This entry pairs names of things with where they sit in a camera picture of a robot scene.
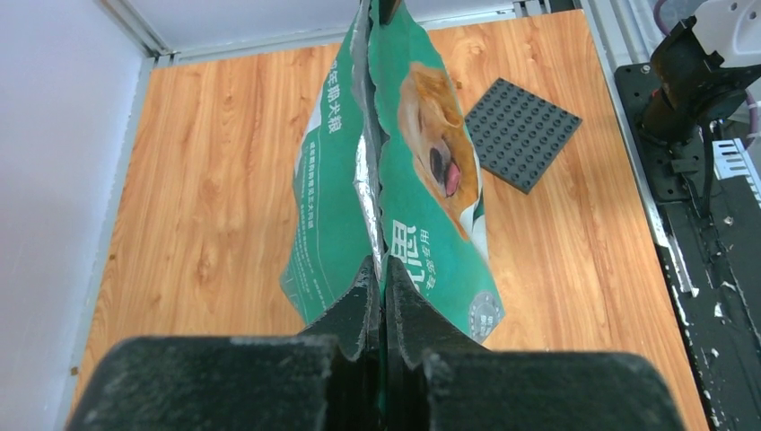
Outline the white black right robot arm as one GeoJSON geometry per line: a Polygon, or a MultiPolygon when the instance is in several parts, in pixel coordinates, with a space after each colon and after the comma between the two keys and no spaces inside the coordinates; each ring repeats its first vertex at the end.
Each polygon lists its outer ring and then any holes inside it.
{"type": "Polygon", "coordinates": [[[699,141],[713,154],[712,122],[728,117],[760,77],[758,1],[706,1],[650,56],[659,82],[632,134],[661,148],[699,141]]]}

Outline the green dog food bag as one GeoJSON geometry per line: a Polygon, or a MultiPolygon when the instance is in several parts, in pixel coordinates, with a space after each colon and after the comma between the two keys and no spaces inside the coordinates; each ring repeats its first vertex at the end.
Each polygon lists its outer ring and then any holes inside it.
{"type": "Polygon", "coordinates": [[[297,227],[281,287],[305,323],[365,258],[485,341],[504,315],[488,267],[483,180],[454,85],[402,2],[362,1],[321,85],[293,169],[297,227]]]}

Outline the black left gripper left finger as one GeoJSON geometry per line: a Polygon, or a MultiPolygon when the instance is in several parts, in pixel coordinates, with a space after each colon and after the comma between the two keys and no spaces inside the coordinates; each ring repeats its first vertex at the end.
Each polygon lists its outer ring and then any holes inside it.
{"type": "Polygon", "coordinates": [[[377,430],[380,292],[371,258],[292,336],[144,336],[99,362],[70,430],[377,430]]]}

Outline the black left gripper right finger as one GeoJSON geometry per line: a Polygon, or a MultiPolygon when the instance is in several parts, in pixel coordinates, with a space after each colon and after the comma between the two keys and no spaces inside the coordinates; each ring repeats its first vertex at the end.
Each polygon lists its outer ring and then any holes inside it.
{"type": "Polygon", "coordinates": [[[680,430],[666,383],[623,352],[500,352],[470,339],[386,264],[390,430],[680,430]]]}

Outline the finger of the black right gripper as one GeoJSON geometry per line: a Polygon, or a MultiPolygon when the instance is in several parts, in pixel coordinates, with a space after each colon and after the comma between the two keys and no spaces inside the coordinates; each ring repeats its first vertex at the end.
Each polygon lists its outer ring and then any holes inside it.
{"type": "Polygon", "coordinates": [[[393,20],[393,17],[401,5],[401,0],[379,0],[378,1],[378,14],[381,25],[388,25],[393,20]]]}

